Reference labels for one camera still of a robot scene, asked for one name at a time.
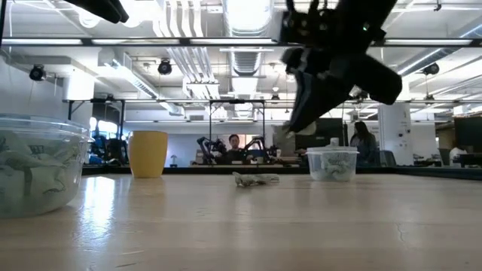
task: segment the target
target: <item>man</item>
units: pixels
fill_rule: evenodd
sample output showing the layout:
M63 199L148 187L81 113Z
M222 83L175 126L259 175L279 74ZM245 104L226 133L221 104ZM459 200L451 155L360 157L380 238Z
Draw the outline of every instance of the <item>man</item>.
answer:
M231 145L231 149L227 151L226 154L226 160L229 161L229 163L233 161L250 161L253 159L252 155L248 155L247 157L243 156L243 150L239 148L238 135L230 135L229 144Z

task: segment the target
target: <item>robotic arm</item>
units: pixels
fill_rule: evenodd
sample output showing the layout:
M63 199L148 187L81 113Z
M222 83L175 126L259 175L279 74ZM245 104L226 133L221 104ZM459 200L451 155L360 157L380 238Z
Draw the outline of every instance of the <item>robotic arm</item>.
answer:
M227 153L226 145L222 140L216 139L212 141L207 137L202 137L197 139L197 144L201 147L201 151L203 152L203 163L209 165L222 163L222 157L215 157L211 153L212 151L217 151L223 154L223 156Z
M370 98L391 105L401 92L401 77L366 54L382 41L381 29L396 0L340 0L335 9L318 9L313 0L308 13L286 0L279 42L303 44L288 49L282 61L297 81L297 95L288 132L300 132L317 118L349 99L356 85Z
M262 153L262 157L264 158L265 163L269 163L271 158L270 158L270 155L267 152L266 146L264 145L264 137L262 137L262 136L253 137L253 139L248 144L246 144L246 146L244 146L243 156L244 157L248 156L249 148L254 144L258 145L258 148Z
M95 14L111 23L125 23L129 14L119 0L66 0L92 14Z

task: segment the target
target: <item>wall-mounted camera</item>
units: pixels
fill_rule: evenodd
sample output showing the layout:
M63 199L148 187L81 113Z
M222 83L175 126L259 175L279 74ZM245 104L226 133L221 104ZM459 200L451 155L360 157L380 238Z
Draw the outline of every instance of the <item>wall-mounted camera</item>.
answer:
M47 72L44 70L43 65L36 64L33 66L32 70L30 70L29 77L33 81L42 82L47 79Z
M437 65L437 63L433 63L423 68L422 73L424 75L436 75L439 71L440 67Z
M170 75L172 72L171 60L170 59L162 59L160 61L159 67L157 67L157 71L161 75Z

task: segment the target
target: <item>yellow cup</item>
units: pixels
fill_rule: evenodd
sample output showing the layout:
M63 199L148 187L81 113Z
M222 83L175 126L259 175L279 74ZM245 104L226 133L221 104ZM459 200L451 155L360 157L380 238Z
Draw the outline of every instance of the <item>yellow cup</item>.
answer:
M159 178L167 154L167 133L132 131L129 137L130 171L135 178Z

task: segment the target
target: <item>plastic bowl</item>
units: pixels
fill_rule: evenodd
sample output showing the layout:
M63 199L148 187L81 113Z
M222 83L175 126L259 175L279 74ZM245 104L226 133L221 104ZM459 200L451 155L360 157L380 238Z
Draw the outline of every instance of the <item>plastic bowl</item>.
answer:
M46 117L0 115L0 218L53 211L77 194L89 130Z
M357 153L352 147L308 148L311 178L315 181L353 180Z

